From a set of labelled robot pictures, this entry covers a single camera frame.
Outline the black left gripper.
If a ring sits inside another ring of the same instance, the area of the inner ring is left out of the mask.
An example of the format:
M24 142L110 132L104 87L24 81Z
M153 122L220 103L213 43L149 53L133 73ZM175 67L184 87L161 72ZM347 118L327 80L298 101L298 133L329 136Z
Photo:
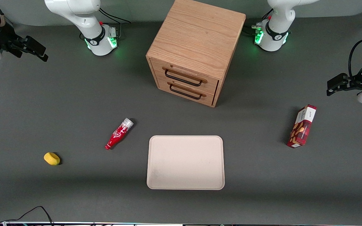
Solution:
M361 90L362 91L362 73L348 76L346 73L340 73L326 83L326 95L331 96L338 91Z

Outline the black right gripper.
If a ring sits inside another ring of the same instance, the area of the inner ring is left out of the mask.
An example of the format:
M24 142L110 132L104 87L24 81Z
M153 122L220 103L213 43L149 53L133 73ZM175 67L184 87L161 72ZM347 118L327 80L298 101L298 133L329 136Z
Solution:
M20 39L21 37L16 34L10 24L5 24L3 27L0 27L0 50L9 52L17 58L21 58L23 52L30 53L43 62L47 62L48 55L46 54L45 46L30 36L26 36L22 39L22 42Z

